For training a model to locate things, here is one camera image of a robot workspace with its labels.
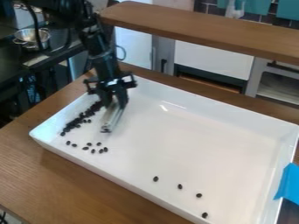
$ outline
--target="metal bowl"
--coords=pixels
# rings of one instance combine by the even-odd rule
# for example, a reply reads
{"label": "metal bowl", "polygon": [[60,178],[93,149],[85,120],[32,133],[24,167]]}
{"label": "metal bowl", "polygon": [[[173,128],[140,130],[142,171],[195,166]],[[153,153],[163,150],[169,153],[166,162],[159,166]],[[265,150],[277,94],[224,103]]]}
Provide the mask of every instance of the metal bowl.
{"label": "metal bowl", "polygon": [[[44,49],[49,47],[49,39],[51,37],[49,31],[46,28],[41,28],[38,30],[41,44]],[[28,51],[39,51],[38,42],[35,38],[34,29],[23,29],[15,32],[15,38],[12,40],[15,44],[21,45]]]}
{"label": "metal bowl", "polygon": [[[49,31],[45,29],[39,29],[38,32],[39,32],[41,42],[46,42],[51,37]],[[34,29],[23,29],[20,31],[16,31],[15,38],[22,40],[26,43],[37,43]]]}

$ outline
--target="white plastic tray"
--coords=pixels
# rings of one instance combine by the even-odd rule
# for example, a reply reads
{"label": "white plastic tray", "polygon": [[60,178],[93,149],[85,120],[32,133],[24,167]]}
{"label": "white plastic tray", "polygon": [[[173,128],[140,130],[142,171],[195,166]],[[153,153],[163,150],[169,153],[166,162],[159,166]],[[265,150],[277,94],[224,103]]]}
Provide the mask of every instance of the white plastic tray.
{"label": "white plastic tray", "polygon": [[[49,151],[190,221],[275,224],[282,200],[273,197],[282,169],[293,159],[298,126],[153,81],[137,81],[113,133],[100,133],[103,108],[92,123],[59,135],[98,100],[84,94],[30,135]],[[67,140],[79,146],[67,146]],[[82,150],[88,142],[102,142],[109,152]],[[196,198],[197,193],[203,197]],[[201,218],[204,212],[206,219]]]}

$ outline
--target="black cable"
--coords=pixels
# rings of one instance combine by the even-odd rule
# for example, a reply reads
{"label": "black cable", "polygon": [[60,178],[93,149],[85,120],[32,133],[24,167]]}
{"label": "black cable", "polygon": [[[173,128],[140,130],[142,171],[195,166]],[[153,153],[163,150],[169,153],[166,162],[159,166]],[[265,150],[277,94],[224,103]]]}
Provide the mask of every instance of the black cable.
{"label": "black cable", "polygon": [[24,3],[24,5],[27,7],[28,11],[30,12],[32,19],[33,19],[33,23],[34,23],[34,32],[35,32],[35,39],[38,42],[38,48],[40,51],[44,51],[44,47],[41,43],[40,40],[40,36],[39,36],[39,28],[38,28],[38,18],[37,15],[35,14],[34,10],[32,9],[32,7],[27,3],[27,1],[22,0],[22,2]]}
{"label": "black cable", "polygon": [[34,10],[32,9],[32,7],[27,3],[26,0],[21,0],[21,2],[24,3],[24,5],[27,7],[28,11],[30,12],[32,19],[33,19],[33,23],[34,23],[34,32],[35,32],[35,37],[38,43],[38,48],[41,52],[44,52],[44,54],[46,56],[53,56],[55,54],[61,53],[63,51],[65,51],[65,49],[67,49],[71,44],[72,44],[72,33],[71,33],[71,29],[67,28],[67,37],[66,37],[66,43],[64,46],[60,47],[59,49],[56,49],[54,51],[48,52],[45,51],[40,36],[39,36],[39,28],[38,28],[38,18],[37,15],[35,14]]}
{"label": "black cable", "polygon": [[125,60],[125,59],[127,58],[127,52],[126,52],[126,49],[125,49],[124,47],[120,46],[120,45],[117,45],[116,47],[120,48],[120,49],[122,50],[122,52],[123,52],[123,57],[122,57],[122,59],[119,59],[119,58],[117,58],[117,59],[118,59],[118,60]]}

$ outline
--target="wooden table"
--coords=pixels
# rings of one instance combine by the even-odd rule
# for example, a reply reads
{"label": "wooden table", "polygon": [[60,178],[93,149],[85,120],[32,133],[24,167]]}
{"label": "wooden table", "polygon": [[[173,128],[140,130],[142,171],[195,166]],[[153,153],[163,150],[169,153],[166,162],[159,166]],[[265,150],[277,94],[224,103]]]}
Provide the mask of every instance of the wooden table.
{"label": "wooden table", "polygon": [[[122,69],[188,92],[299,124],[297,109],[122,64]],[[90,171],[44,150],[28,132],[86,90],[83,76],[0,129],[0,204],[30,223],[190,223]],[[281,224],[299,221],[287,203]]]}
{"label": "wooden table", "polygon": [[101,12],[104,23],[202,46],[299,65],[299,31],[146,3]]}

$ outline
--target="robotic arm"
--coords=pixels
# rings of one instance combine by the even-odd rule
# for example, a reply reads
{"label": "robotic arm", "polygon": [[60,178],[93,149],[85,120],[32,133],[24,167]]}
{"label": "robotic arm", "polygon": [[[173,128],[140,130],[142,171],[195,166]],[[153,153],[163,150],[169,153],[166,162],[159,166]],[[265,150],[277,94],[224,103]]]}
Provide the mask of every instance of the robotic arm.
{"label": "robotic arm", "polygon": [[[59,21],[63,21],[67,27],[75,29],[97,73],[97,77],[84,80],[87,92],[97,94],[106,108],[110,106],[115,96],[119,103],[118,107],[123,110],[129,101],[127,89],[135,88],[136,82],[132,73],[123,72],[119,68],[112,41],[111,31],[114,27],[106,29],[100,15],[93,12],[93,6],[87,0],[24,0],[23,2],[28,7],[32,5],[42,8]],[[38,26],[35,27],[40,48]]]}

